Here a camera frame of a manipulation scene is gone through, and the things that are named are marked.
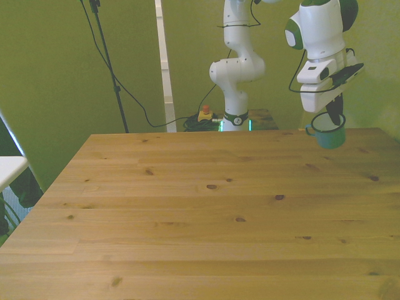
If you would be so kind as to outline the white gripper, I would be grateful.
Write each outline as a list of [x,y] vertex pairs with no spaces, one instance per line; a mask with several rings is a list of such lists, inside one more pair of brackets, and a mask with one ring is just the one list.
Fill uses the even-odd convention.
[[302,106],[309,113],[318,113],[326,107],[333,124],[339,126],[341,124],[340,115],[343,114],[344,108],[342,93],[345,88],[345,84],[334,87],[330,77],[318,84],[303,84],[300,88]]

